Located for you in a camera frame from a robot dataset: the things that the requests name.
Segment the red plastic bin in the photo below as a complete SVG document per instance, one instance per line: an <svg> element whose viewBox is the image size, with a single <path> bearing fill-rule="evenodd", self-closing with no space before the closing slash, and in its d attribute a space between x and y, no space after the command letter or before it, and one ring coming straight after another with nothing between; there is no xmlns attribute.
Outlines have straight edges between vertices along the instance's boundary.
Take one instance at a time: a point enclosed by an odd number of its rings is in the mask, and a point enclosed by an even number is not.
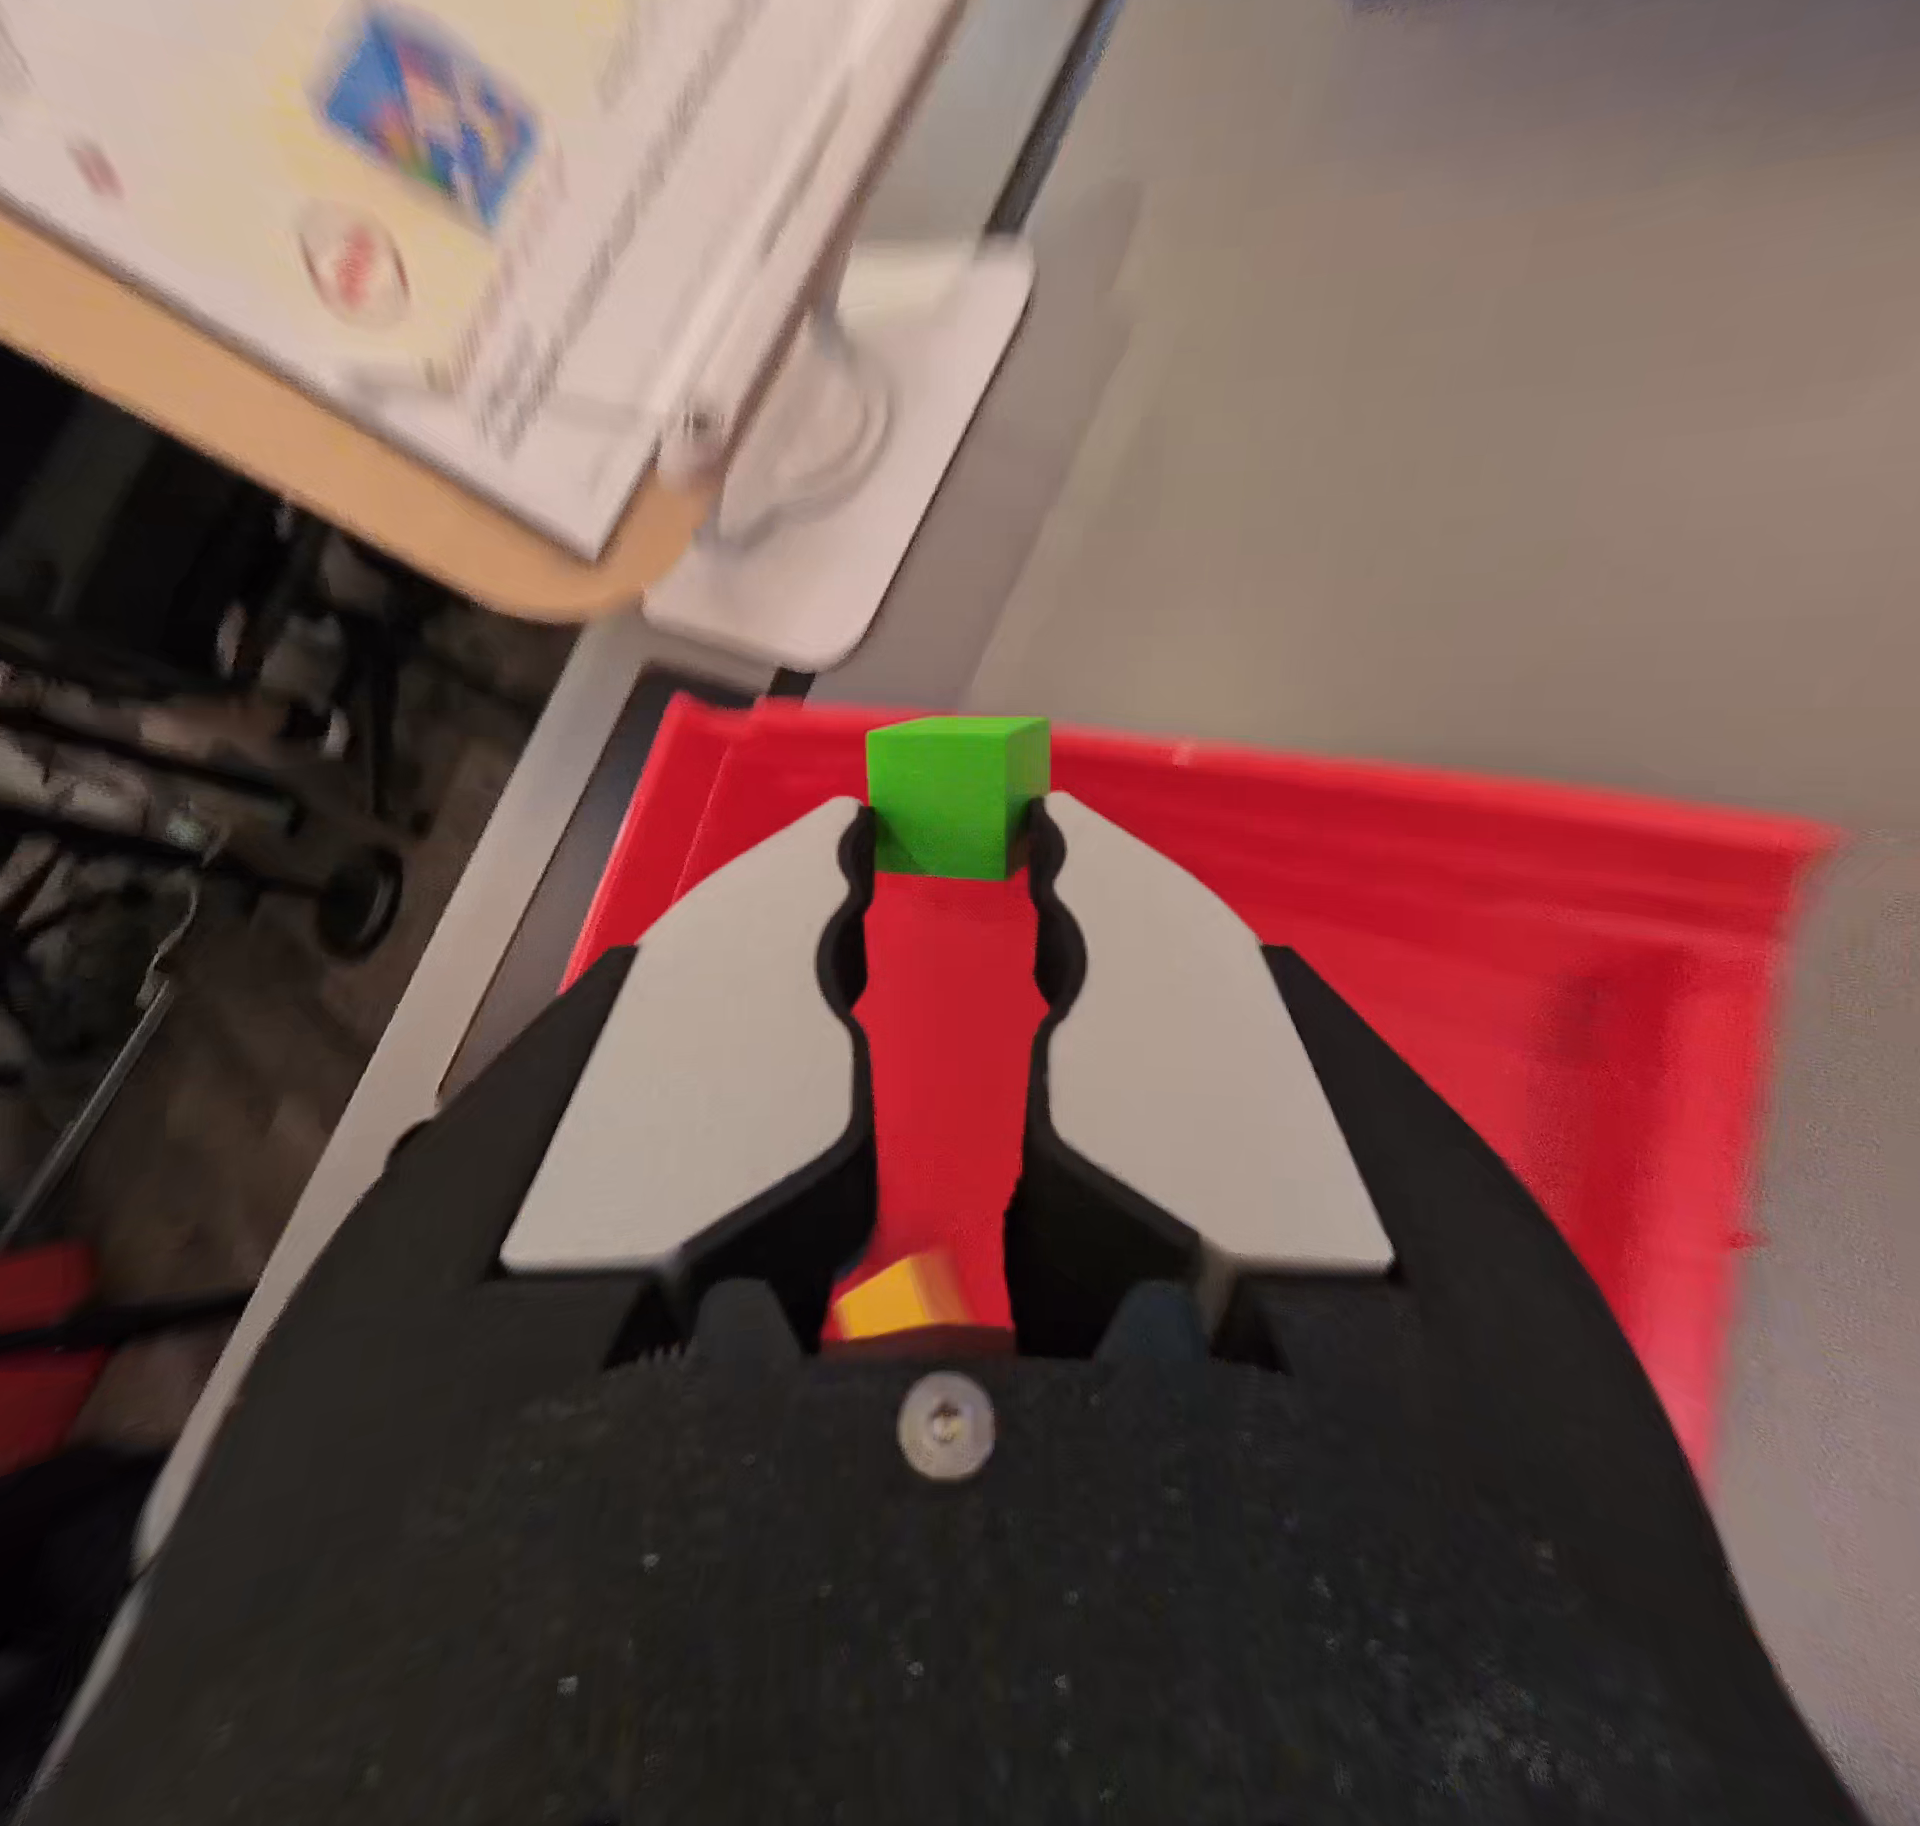
<svg viewBox="0 0 1920 1826"><path fill-rule="evenodd" d="M1054 727L1051 788L1295 948L1538 1197L1698 1477L1803 879L1803 820ZM858 1004L880 1212L837 1292L941 1254L1009 1324L1004 1211L1042 1018L1025 881L882 877Z"/></svg>

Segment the red bag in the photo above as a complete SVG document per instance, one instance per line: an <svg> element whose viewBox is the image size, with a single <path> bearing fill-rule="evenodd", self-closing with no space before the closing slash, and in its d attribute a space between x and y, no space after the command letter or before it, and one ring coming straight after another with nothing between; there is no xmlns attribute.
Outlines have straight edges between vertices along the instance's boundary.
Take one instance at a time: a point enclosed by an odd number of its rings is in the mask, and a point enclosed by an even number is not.
<svg viewBox="0 0 1920 1826"><path fill-rule="evenodd" d="M98 1289L98 1261L84 1241L51 1241L3 1254L3 1334L37 1332L77 1316ZM34 1347L3 1360L3 1476L63 1446L105 1355Z"/></svg>

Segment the green wooden cube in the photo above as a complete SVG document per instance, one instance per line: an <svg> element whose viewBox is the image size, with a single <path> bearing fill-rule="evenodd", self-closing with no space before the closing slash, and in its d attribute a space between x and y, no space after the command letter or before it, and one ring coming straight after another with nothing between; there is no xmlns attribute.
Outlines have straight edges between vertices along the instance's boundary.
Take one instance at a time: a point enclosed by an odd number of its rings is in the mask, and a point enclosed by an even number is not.
<svg viewBox="0 0 1920 1826"><path fill-rule="evenodd" d="M877 873L1011 879L1049 771L1046 716L923 716L874 727L867 784Z"/></svg>

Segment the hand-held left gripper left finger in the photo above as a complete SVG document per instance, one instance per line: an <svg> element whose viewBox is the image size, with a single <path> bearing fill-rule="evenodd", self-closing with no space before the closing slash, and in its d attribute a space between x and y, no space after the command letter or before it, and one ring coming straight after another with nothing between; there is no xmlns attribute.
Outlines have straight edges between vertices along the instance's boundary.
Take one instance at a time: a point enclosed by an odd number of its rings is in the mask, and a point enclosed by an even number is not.
<svg viewBox="0 0 1920 1826"><path fill-rule="evenodd" d="M519 1276L692 1267L731 1214L874 1132L854 1018L874 820L826 799L676 899L639 940L501 1244Z"/></svg>

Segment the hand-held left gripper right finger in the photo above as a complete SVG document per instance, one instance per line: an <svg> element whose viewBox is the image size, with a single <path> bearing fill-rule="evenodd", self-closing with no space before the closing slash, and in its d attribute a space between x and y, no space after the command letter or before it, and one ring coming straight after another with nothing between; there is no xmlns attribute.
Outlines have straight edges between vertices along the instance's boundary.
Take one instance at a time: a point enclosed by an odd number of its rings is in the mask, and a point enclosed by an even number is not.
<svg viewBox="0 0 1920 1826"><path fill-rule="evenodd" d="M1205 1283L1386 1274L1391 1237L1259 932L1072 794L1029 832L1046 1155L1166 1214Z"/></svg>

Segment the yellow wooden block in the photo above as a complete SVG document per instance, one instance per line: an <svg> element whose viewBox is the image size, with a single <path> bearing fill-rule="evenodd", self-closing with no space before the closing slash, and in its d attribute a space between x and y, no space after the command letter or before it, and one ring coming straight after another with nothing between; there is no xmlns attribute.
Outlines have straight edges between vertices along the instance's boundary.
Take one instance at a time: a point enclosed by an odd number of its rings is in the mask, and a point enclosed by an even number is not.
<svg viewBox="0 0 1920 1826"><path fill-rule="evenodd" d="M945 1249L925 1249L845 1285L829 1305L832 1343L874 1343L909 1332L972 1325L966 1285Z"/></svg>

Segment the clipboard with instruction sheet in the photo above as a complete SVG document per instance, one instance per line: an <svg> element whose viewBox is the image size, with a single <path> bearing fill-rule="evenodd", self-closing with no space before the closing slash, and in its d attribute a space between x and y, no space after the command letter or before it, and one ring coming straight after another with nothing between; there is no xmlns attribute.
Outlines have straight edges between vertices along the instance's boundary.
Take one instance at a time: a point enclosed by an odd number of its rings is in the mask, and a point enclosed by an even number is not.
<svg viewBox="0 0 1920 1826"><path fill-rule="evenodd" d="M967 0L3 0L5 349L508 614L644 597Z"/></svg>

